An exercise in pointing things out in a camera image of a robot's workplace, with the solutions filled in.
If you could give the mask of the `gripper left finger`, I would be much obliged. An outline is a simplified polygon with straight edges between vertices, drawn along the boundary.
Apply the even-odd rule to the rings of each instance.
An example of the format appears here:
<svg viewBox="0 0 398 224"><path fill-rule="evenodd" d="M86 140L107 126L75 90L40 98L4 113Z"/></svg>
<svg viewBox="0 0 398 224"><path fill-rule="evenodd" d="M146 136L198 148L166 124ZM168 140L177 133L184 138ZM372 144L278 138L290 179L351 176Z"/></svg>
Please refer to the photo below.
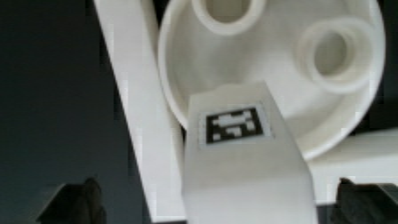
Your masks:
<svg viewBox="0 0 398 224"><path fill-rule="evenodd" d="M83 184L67 184L58 191L45 210L40 224L107 224L102 187L95 178Z"/></svg>

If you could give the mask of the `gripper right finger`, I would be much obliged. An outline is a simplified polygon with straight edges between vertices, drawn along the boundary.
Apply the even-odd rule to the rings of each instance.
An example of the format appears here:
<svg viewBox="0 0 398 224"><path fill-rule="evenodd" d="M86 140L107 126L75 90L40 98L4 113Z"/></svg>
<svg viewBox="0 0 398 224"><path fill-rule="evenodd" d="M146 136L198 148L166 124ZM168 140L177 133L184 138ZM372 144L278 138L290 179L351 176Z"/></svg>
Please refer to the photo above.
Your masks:
<svg viewBox="0 0 398 224"><path fill-rule="evenodd" d="M398 224L398 186L340 179L333 224Z"/></svg>

